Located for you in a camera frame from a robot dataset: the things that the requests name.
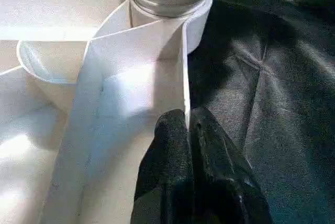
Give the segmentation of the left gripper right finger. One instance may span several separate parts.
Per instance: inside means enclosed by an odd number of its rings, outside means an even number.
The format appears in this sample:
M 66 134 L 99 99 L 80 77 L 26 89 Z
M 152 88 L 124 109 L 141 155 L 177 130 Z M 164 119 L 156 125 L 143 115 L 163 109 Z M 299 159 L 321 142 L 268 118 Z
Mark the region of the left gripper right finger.
M 189 139 L 198 223 L 272 223 L 250 164 L 207 108 L 191 112 Z

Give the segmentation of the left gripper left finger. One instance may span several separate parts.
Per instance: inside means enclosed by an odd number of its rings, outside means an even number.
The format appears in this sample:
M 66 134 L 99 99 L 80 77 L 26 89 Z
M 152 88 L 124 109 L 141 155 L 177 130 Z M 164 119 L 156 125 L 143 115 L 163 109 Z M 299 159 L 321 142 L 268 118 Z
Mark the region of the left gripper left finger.
M 139 166 L 130 222 L 192 222 L 192 155 L 180 109 L 165 112 L 155 125 Z

